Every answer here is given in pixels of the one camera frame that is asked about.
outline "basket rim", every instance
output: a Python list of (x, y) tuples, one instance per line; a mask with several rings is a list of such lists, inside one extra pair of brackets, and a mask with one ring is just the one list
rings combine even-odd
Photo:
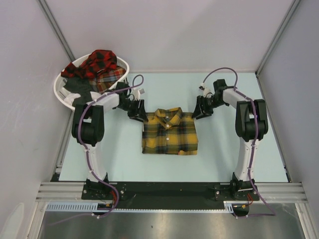
[[(83, 59), (83, 61), (84, 61), (85, 59), (87, 59), (87, 58), (89, 57), (89, 55), (90, 55), (90, 54), (84, 55), (84, 56), (82, 56), (82, 57), (80, 57), (80, 58), (78, 58), (78, 59), (72, 61), (72, 63), (73, 63), (73, 64), (74, 64), (74, 63), (77, 63), (77, 61), (79, 61), (79, 60), (81, 60), (81, 59)], [(127, 77), (128, 73), (129, 73), (129, 71), (130, 71), (130, 66), (128, 65), (128, 63), (127, 63), (125, 60), (123, 60), (122, 58), (120, 58), (120, 57), (118, 57), (118, 56), (117, 56), (117, 59), (120, 60), (120, 61), (122, 61), (122, 62), (126, 65), (126, 68), (127, 68), (127, 69), (126, 69), (125, 74), (124, 74), (120, 79), (118, 79), (118, 80), (109, 88), (110, 90), (113, 89), (113, 88), (115, 88), (115, 87), (116, 87), (116, 84), (117, 84), (118, 82), (123, 81), (123, 80)], [(65, 103), (64, 100), (61, 99), (61, 97), (58, 95), (58, 92), (56, 91), (56, 84), (57, 84), (57, 81), (58, 81), (58, 79), (59, 79), (60, 77), (61, 77), (61, 72), (59, 73), (59, 75), (58, 75), (58, 76), (55, 78), (55, 80), (54, 80), (54, 84), (53, 84), (54, 94), (55, 94), (56, 98), (57, 98), (62, 104), (64, 104), (67, 108), (71, 109), (71, 110), (74, 112), (74, 111), (75, 111), (75, 108), (74, 108), (73, 106), (71, 106), (71, 105)]]

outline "plaid shirt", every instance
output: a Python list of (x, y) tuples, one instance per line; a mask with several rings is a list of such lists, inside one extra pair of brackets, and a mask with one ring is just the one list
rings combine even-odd
[(93, 80), (89, 80), (93, 90), (103, 94), (106, 92), (117, 80), (119, 80), (126, 70), (123, 67), (118, 66), (116, 70), (108, 73), (103, 73)]
[(65, 78), (80, 77), (81, 79), (94, 79), (103, 73), (116, 69), (117, 58), (113, 51), (95, 50), (79, 67), (71, 62), (61, 76)]
[(192, 113), (181, 108), (147, 113), (142, 132), (143, 153), (196, 155), (197, 135)]

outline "shirt collar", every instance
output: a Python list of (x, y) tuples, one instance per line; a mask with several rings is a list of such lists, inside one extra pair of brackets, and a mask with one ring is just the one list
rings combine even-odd
[[(167, 124), (169, 125), (169, 128), (171, 126), (174, 125), (179, 125), (179, 122), (182, 118), (182, 111), (181, 108), (173, 108), (170, 110), (163, 110), (163, 109), (157, 109), (155, 111), (155, 118), (160, 122), (160, 124), (167, 128)], [(173, 115), (173, 117), (171, 118), (170, 121), (166, 121), (166, 116), (171, 116)]]

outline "pile of clothes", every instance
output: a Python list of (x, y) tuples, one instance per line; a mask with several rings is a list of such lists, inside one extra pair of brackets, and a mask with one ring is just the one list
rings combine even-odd
[(99, 98), (125, 73), (113, 51), (95, 50), (79, 67), (71, 62), (61, 72), (66, 84), (60, 91), (67, 104), (85, 104)]

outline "white tabletop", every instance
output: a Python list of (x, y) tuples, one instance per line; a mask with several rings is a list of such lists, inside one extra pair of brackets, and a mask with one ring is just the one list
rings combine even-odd
[[(181, 107), (193, 112), (198, 89), (206, 73), (145, 73), (145, 108)], [(135, 74), (129, 74), (132, 82)], [(215, 73), (206, 81), (213, 90), (213, 82), (225, 79), (233, 85), (232, 73)], [(253, 99), (261, 99), (261, 92), (253, 73), (240, 73), (238, 88)], [(105, 134), (101, 142), (102, 154), (110, 181), (154, 182), (228, 182), (238, 161), (239, 138), (235, 132), (235, 113), (232, 107), (221, 106), (211, 117), (195, 120), (198, 153), (192, 156), (142, 154), (142, 123), (131, 120), (127, 113), (115, 109), (104, 115)], [(85, 181), (88, 169), (82, 147), (70, 137), (59, 180)], [(287, 177), (273, 129), (260, 142), (255, 164), (257, 182), (287, 182)]]

